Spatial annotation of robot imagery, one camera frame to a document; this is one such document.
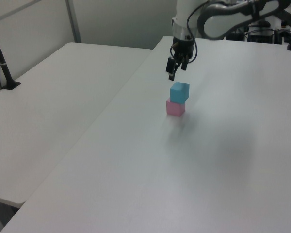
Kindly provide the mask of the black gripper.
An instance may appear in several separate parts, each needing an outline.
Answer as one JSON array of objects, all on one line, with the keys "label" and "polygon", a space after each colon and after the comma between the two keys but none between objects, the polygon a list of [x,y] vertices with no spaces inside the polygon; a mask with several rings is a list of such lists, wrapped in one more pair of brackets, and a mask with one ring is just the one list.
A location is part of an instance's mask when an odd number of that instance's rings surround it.
[{"label": "black gripper", "polygon": [[167,60],[166,72],[168,73],[168,79],[174,81],[176,72],[176,60],[180,56],[183,56],[181,60],[181,69],[187,69],[187,57],[191,59],[193,57],[193,51],[195,48],[194,40],[180,40],[173,37],[173,42],[171,46],[171,56]]}]

